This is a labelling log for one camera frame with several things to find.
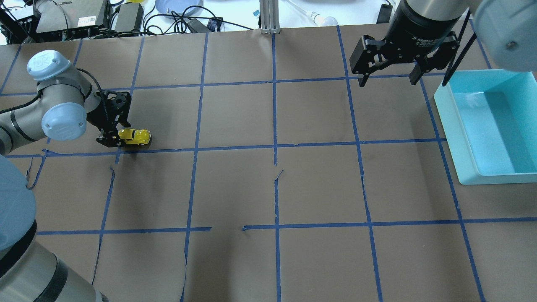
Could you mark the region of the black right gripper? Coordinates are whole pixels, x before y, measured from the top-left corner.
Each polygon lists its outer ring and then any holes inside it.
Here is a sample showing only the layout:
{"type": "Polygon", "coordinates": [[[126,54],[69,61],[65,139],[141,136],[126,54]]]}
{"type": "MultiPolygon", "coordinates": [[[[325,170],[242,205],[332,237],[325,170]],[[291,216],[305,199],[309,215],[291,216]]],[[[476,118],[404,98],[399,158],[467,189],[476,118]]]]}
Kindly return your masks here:
{"type": "Polygon", "coordinates": [[[466,0],[401,0],[382,39],[364,35],[349,58],[364,88],[370,75],[395,64],[415,63],[411,85],[431,70],[444,69],[460,46],[453,27],[469,8],[466,0]]]}

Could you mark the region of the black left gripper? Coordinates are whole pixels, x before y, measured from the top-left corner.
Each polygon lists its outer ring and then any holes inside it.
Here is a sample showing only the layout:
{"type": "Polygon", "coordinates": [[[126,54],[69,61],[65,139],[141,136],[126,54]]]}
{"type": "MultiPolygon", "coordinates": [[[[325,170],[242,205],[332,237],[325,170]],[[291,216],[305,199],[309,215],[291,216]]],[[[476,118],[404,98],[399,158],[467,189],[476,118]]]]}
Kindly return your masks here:
{"type": "Polygon", "coordinates": [[[100,135],[96,138],[96,142],[107,147],[114,148],[121,145],[117,125],[123,128],[130,128],[132,125],[128,121],[128,113],[119,113],[117,115],[117,124],[111,122],[107,116],[102,94],[92,94],[86,100],[86,120],[92,126],[100,130],[100,135]]]}

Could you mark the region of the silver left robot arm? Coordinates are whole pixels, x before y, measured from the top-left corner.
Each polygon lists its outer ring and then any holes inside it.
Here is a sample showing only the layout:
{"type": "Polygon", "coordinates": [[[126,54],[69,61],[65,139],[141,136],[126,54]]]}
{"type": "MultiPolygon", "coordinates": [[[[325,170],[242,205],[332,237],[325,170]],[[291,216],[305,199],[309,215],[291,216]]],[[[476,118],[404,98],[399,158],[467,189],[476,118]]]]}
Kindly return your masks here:
{"type": "Polygon", "coordinates": [[[118,147],[117,127],[129,126],[132,96],[102,89],[91,73],[56,50],[33,55],[26,69],[36,81],[36,96],[1,111],[1,300],[107,302],[102,291],[37,241],[32,166],[22,173],[8,155],[42,139],[78,139],[88,125],[100,130],[99,144],[118,147]]]}

